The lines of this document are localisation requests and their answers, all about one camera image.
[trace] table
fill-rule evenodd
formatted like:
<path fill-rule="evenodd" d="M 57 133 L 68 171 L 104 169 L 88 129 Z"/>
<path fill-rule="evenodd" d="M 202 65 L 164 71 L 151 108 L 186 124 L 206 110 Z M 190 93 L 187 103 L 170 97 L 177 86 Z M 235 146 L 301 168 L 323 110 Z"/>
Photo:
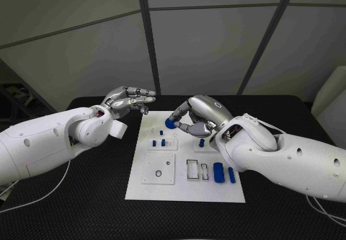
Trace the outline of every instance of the table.
<path fill-rule="evenodd" d="M 158 96 L 153 111 L 173 111 L 190 96 Z M 248 113 L 292 135 L 333 144 L 295 96 L 212 96 L 233 116 Z M 76 98 L 69 109 L 101 103 L 104 97 Z M 305 196 L 269 182 L 256 172 L 239 174 L 245 204 L 124 200 L 141 114 L 132 111 L 122 140 L 104 144 L 72 161 L 66 178 L 40 202 L 0 214 L 4 239 L 346 239 L 346 229 L 308 206 Z M 47 194 L 66 165 L 19 182 L 1 209 Z M 346 217 L 344 203 L 320 200 L 326 210 Z"/>

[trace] black tablecloth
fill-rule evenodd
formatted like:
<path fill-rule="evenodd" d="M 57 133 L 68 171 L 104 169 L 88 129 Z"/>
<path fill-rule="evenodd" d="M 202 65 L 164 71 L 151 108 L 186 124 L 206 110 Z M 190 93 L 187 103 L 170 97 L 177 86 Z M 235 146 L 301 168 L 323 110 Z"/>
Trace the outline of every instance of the black tablecloth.
<path fill-rule="evenodd" d="M 213 96 L 233 116 L 248 113 L 292 135 L 333 144 L 304 103 L 294 96 Z M 173 111 L 189 96 L 158 96 L 153 111 Z M 82 97 L 69 109 L 101 103 Z M 125 200 L 141 124 L 135 111 L 122 140 L 72 161 L 66 178 L 40 202 L 0 214 L 0 239 L 346 239 L 346 229 L 308 206 L 305 196 L 254 171 L 239 174 L 246 203 Z M 19 182 L 1 209 L 24 204 L 55 188 L 68 164 Z M 346 205 L 320 201 L 346 217 Z"/>

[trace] hole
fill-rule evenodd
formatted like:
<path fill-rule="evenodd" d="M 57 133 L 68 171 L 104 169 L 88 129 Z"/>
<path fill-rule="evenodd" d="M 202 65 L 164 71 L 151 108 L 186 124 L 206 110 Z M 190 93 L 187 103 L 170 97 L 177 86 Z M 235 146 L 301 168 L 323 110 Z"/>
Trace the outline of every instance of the hole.
<path fill-rule="evenodd" d="M 301 151 L 301 149 L 300 149 L 300 148 L 297 149 L 297 155 L 298 155 L 298 156 L 301 156 L 301 155 L 303 155 L 303 151 Z"/>
<path fill-rule="evenodd" d="M 340 161 L 339 161 L 337 158 L 333 160 L 333 165 L 334 165 L 337 168 L 340 167 Z"/>
<path fill-rule="evenodd" d="M 59 137 L 59 130 L 55 128 L 52 131 L 53 131 L 55 136 Z"/>
<path fill-rule="evenodd" d="M 23 140 L 23 144 L 24 144 L 27 147 L 30 147 L 30 140 L 29 140 L 29 139 L 24 139 L 24 140 Z"/>

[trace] white board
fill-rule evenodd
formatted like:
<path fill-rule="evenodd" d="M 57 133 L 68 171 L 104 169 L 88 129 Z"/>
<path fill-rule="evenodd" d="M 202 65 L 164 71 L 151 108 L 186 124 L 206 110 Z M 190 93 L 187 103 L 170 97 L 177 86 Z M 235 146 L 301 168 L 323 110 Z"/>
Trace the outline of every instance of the white board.
<path fill-rule="evenodd" d="M 189 202 L 222 202 L 222 203 L 245 203 L 242 184 L 239 179 L 239 174 L 233 171 L 236 183 L 230 183 L 229 178 L 229 165 L 225 162 L 222 155 L 217 151 L 213 151 L 209 147 L 209 139 L 204 138 L 204 147 L 199 147 L 199 139 L 192 135 L 184 133 L 181 130 L 168 129 L 164 125 L 164 121 L 170 116 L 171 111 L 150 111 L 148 115 L 143 115 L 135 152 L 131 164 L 131 173 L 127 185 L 125 200 L 157 200 L 157 201 L 189 201 Z M 183 116 L 181 122 L 192 124 L 189 116 Z M 176 139 L 177 150 L 170 148 L 163 149 L 161 139 L 168 139 L 170 141 Z M 154 169 L 145 165 L 148 162 L 147 155 L 154 154 L 154 158 L 163 159 L 161 165 L 154 162 Z M 167 168 L 164 166 L 167 162 L 167 154 L 173 156 L 174 166 Z M 187 160 L 197 160 L 197 171 L 199 179 L 187 179 Z M 216 183 L 213 177 L 213 163 L 223 164 L 223 174 L 225 182 Z M 202 180 L 202 164 L 207 167 L 207 180 Z M 155 181 L 155 178 L 161 176 L 154 176 L 155 171 L 167 171 L 173 169 L 173 184 L 170 182 L 171 176 L 167 180 Z M 147 179 L 145 175 L 153 179 L 154 183 L 143 183 Z"/>

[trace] robotic hand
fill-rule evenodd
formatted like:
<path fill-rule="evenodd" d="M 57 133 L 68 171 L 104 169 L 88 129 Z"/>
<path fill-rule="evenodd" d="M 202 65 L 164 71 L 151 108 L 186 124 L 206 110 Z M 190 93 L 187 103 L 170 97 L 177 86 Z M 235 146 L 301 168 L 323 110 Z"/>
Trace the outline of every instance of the robotic hand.
<path fill-rule="evenodd" d="M 187 111 L 192 126 L 179 122 Z M 346 203 L 346 150 L 287 134 L 248 114 L 233 118 L 204 95 L 189 98 L 168 120 L 197 138 L 216 131 L 209 145 L 238 172 L 254 170 L 298 193 Z M 272 135 L 262 125 L 282 134 Z"/>
<path fill-rule="evenodd" d="M 0 185 L 47 172 L 96 147 L 108 135 L 121 139 L 128 126 L 117 119 L 131 109 L 148 114 L 144 103 L 154 102 L 154 96 L 153 91 L 121 86 L 99 105 L 55 113 L 7 128 L 0 133 Z"/>

